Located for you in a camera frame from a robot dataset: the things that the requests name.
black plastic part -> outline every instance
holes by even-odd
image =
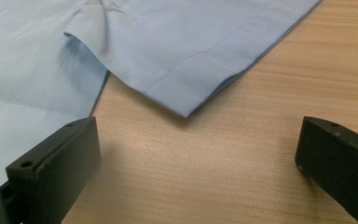
[[[58,224],[101,160],[95,118],[69,123],[7,167],[0,224]]]
[[[358,133],[328,120],[305,117],[296,163],[358,220]]]

light blue fabric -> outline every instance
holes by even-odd
[[[65,28],[130,87],[184,117],[319,0],[89,0]]]
[[[90,115],[106,68],[63,29],[83,0],[0,1],[0,183],[5,168]]]

folded cloth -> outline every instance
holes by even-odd
[[[90,115],[106,68],[63,29],[83,0],[0,1],[0,183],[5,167]]]
[[[181,116],[246,71],[320,0],[89,0],[65,28]]]

light brown tabletop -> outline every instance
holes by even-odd
[[[110,76],[102,166],[65,224],[356,223],[295,164],[304,116],[358,132],[358,0],[323,0],[183,119]]]

wooden surface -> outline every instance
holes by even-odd
[[[358,0],[323,0],[188,119],[111,76],[102,167],[63,223],[356,223],[296,168],[304,116],[358,132]]]

